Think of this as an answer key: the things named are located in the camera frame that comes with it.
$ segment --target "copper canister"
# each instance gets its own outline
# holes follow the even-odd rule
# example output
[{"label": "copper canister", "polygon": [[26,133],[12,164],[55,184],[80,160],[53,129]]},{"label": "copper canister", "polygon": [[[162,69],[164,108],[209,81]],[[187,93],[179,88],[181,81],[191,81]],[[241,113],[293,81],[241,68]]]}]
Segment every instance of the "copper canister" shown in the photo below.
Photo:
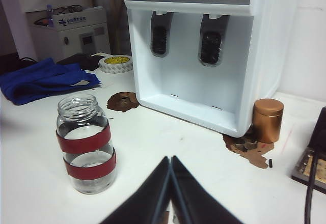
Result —
[{"label": "copper canister", "polygon": [[256,140],[274,143],[280,137],[284,105],[282,102],[263,98],[254,104],[253,127]]}]

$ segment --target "red tape band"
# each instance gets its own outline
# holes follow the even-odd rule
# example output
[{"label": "red tape band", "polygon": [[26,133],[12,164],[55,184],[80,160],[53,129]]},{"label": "red tape band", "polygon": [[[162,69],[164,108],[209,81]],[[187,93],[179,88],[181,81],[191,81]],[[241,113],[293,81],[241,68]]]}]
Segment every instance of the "red tape band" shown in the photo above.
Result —
[{"label": "red tape band", "polygon": [[116,167],[116,152],[113,151],[112,157],[103,164],[92,167],[76,167],[65,161],[66,169],[69,175],[80,180],[94,180],[104,177]]},{"label": "red tape band", "polygon": [[103,147],[111,139],[110,127],[107,125],[101,132],[81,139],[64,139],[58,135],[57,139],[63,152],[70,154],[84,154]]}]

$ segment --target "brown spill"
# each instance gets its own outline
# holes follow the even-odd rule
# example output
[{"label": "brown spill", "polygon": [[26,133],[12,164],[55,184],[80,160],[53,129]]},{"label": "brown spill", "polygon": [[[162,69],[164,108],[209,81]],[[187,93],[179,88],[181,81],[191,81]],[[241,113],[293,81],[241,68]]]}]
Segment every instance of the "brown spill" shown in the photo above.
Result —
[{"label": "brown spill", "polygon": [[130,92],[120,92],[111,96],[107,101],[107,108],[116,111],[126,112],[132,108],[137,108],[139,105],[136,94]]},{"label": "brown spill", "polygon": [[[241,139],[244,140],[244,142],[253,141],[252,137],[253,136],[251,134],[246,134]],[[223,135],[223,140],[228,150],[241,155],[243,158],[246,158],[254,166],[263,169],[268,167],[268,164],[266,163],[266,158],[263,157],[262,155],[272,150],[274,148],[274,144],[265,144],[262,142],[258,142],[257,148],[242,151],[238,149],[235,145],[238,142],[237,138]]]}]

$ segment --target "white tabletop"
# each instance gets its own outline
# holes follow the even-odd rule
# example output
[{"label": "white tabletop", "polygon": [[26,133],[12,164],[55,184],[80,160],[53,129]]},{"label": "white tabletop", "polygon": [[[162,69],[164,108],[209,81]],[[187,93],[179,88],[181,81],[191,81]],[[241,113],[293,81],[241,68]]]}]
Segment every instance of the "white tabletop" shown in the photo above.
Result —
[{"label": "white tabletop", "polygon": [[[134,92],[132,72],[96,70],[96,96],[111,126],[117,178],[104,192],[85,195],[70,184],[55,136],[53,96],[15,106],[1,96],[2,223],[99,223],[131,196],[164,156],[177,155],[201,185],[244,223],[303,223],[306,186],[290,178],[326,102],[276,93],[285,105],[280,140],[260,169],[225,147],[222,135],[139,106],[106,108],[111,95]],[[324,223],[326,195],[314,191],[312,223]]]}]

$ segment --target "jar rim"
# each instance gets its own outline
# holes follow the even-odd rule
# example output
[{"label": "jar rim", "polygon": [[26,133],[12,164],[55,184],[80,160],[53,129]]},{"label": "jar rim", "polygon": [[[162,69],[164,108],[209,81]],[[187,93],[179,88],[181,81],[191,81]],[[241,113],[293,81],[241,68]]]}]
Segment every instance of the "jar rim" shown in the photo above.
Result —
[{"label": "jar rim", "polygon": [[74,94],[58,102],[58,112],[61,115],[64,113],[84,114],[86,109],[97,107],[97,105],[96,97],[91,94]]}]

